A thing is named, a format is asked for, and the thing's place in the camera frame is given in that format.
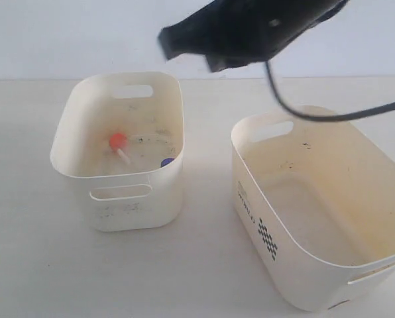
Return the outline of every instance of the white plastic bin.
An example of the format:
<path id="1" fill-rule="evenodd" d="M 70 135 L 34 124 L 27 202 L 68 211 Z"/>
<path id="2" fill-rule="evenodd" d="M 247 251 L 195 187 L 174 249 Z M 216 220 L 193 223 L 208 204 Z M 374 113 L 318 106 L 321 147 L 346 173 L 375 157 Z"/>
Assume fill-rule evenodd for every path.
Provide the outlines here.
<path id="1" fill-rule="evenodd" d="M 395 271 L 395 163 L 352 124 L 257 115 L 231 138 L 235 208 L 287 301 L 329 309 Z"/>
<path id="2" fill-rule="evenodd" d="M 114 133 L 129 137 L 126 165 L 111 151 Z M 73 89 L 50 160 L 74 193 L 85 220 L 100 231 L 159 227 L 183 200 L 183 106 L 172 76 L 93 76 Z M 173 158 L 166 166 L 160 163 Z"/>

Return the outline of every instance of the blue object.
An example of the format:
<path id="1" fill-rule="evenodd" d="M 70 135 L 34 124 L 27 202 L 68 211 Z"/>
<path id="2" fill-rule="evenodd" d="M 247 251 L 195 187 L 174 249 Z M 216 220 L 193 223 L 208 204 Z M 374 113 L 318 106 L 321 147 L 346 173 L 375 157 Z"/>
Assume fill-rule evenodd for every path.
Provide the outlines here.
<path id="1" fill-rule="evenodd" d="M 174 158 L 166 158 L 163 159 L 163 161 L 161 161 L 160 163 L 160 167 L 165 167 L 167 164 L 171 163 L 174 160 Z"/>

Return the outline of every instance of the background wall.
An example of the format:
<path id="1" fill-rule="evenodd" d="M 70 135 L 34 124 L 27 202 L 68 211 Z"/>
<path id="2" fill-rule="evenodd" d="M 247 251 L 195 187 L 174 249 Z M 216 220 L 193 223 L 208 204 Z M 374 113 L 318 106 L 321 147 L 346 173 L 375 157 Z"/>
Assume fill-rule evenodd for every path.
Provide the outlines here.
<path id="1" fill-rule="evenodd" d="M 210 0 L 0 1 L 0 79 L 163 70 L 180 78 L 259 78 L 260 65 L 209 74 L 203 58 L 165 63 L 156 36 Z M 395 75 L 395 0 L 351 0 L 274 59 L 281 76 Z"/>

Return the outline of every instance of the white tabletop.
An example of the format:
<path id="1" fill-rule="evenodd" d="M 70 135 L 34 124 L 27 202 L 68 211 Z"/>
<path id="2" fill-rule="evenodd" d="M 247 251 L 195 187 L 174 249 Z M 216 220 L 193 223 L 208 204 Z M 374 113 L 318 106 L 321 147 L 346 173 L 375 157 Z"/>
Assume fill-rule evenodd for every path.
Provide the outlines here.
<path id="1" fill-rule="evenodd" d="M 277 105 L 265 81 L 183 81 L 186 203 L 159 229 L 87 228 L 49 152 L 74 81 L 0 81 L 0 317 L 395 317 L 395 273 L 323 313 L 286 303 L 231 202 L 232 126 Z M 395 100 L 395 78 L 285 79 L 340 113 Z M 395 160 L 395 113 L 355 123 Z"/>

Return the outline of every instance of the power cord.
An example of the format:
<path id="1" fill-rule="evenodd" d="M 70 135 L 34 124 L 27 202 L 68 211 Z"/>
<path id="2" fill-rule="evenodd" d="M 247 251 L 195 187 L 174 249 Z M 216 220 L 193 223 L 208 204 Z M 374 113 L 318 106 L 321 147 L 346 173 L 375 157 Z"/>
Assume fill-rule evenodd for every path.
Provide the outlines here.
<path id="1" fill-rule="evenodd" d="M 271 87 L 271 91 L 276 98 L 277 102 L 285 109 L 287 112 L 291 113 L 293 116 L 303 119 L 305 121 L 317 121 L 320 123 L 337 123 L 340 121 L 354 121 L 357 119 L 367 118 L 375 115 L 381 115 L 385 113 L 389 113 L 391 111 L 395 111 L 395 102 L 390 104 L 381 105 L 378 107 L 373 107 L 370 109 L 365 109 L 363 111 L 356 111 L 354 113 L 343 114 L 343 115 L 330 115 L 330 116 L 317 116 L 301 113 L 291 106 L 289 106 L 283 98 L 280 96 L 278 92 L 276 83 L 274 82 L 274 78 L 272 76 L 272 70 L 270 62 L 266 61 L 265 63 L 266 74 L 268 76 L 268 82 Z"/>

